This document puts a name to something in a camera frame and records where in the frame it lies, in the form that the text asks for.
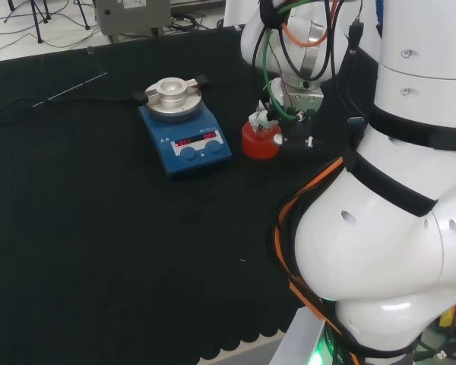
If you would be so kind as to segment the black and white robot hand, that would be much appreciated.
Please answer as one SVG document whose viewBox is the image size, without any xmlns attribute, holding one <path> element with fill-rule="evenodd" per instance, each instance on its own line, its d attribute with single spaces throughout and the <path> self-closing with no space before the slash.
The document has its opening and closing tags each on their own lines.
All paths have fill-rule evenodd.
<svg viewBox="0 0 456 365">
<path fill-rule="evenodd" d="M 313 116 L 320 109 L 324 99 L 320 88 L 304 87 L 302 82 L 294 87 L 289 86 L 282 78 L 274 78 L 270 81 L 270 86 L 279 108 L 274 104 L 268 88 L 264 87 L 262 100 L 259 101 L 255 112 L 249 116 L 249 126 L 254 132 L 272 129 L 277 124 L 288 121 L 280 110 L 288 116 L 296 117 L 297 121 Z"/>
</svg>

